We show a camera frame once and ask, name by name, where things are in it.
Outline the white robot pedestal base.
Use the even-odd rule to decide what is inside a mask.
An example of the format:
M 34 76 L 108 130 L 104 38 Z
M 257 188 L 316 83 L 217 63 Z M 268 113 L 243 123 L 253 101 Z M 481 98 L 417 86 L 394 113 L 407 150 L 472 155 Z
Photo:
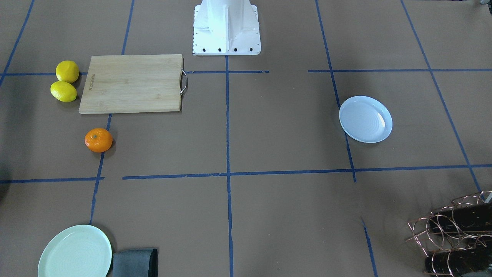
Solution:
M 203 0 L 194 7 L 192 54 L 259 55 L 258 9 L 249 0 Z

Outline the yellow lemon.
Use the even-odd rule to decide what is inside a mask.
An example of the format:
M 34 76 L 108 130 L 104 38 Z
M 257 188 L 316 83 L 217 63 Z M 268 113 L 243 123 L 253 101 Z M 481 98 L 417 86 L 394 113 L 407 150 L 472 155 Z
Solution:
M 77 98 L 76 88 L 65 81 L 56 81 L 50 86 L 51 94 L 61 102 L 72 102 Z
M 62 61 L 55 68 L 58 81 L 74 83 L 79 79 L 80 71 L 75 61 Z

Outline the light blue plate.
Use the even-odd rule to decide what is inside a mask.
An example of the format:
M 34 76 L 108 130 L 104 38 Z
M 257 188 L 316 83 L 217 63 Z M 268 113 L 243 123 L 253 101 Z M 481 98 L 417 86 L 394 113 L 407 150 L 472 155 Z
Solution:
M 343 131 L 362 143 L 378 143 L 392 133 L 393 121 L 387 107 L 367 96 L 354 96 L 345 100 L 339 109 Z

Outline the light green plate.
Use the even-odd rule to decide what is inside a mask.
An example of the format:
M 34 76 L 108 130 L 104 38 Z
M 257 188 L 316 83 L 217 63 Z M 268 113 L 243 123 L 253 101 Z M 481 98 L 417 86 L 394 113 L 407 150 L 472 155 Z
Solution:
M 112 264 L 107 235 L 92 225 L 75 225 L 57 235 L 40 256 L 39 277 L 105 277 Z

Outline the lower yellow lemon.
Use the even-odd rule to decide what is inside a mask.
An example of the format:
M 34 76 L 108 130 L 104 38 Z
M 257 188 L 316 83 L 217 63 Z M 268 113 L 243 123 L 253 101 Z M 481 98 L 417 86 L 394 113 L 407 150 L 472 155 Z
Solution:
M 72 102 L 77 98 L 76 88 L 65 81 L 56 81 L 50 86 L 51 94 L 61 102 Z

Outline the orange mandarin fruit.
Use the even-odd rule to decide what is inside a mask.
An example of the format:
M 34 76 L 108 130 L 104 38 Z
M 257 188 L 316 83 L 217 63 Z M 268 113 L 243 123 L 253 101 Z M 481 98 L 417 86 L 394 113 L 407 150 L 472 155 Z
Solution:
M 91 151 L 102 153 L 112 147 L 113 136 L 105 128 L 94 128 L 85 135 L 84 143 Z

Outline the upper yellow lemon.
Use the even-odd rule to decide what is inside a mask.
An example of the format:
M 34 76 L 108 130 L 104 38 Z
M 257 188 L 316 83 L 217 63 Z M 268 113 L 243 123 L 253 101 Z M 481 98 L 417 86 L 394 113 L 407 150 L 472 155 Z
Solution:
M 62 61 L 55 68 L 58 81 L 74 83 L 79 79 L 80 71 L 75 61 Z

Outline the upper dark wine bottle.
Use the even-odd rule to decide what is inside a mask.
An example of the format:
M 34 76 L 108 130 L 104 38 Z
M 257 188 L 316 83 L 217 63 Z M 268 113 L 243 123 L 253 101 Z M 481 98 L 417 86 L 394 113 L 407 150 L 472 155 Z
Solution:
M 491 203 L 439 212 L 429 219 L 429 228 L 437 234 L 450 233 L 452 235 L 457 235 L 458 232 L 468 234 L 491 232 Z

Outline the wooden cutting board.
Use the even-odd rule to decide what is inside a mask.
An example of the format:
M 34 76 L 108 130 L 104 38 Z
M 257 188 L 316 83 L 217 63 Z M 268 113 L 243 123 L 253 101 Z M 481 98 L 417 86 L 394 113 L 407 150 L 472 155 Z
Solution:
M 179 112 L 188 86 L 181 54 L 91 57 L 80 114 Z

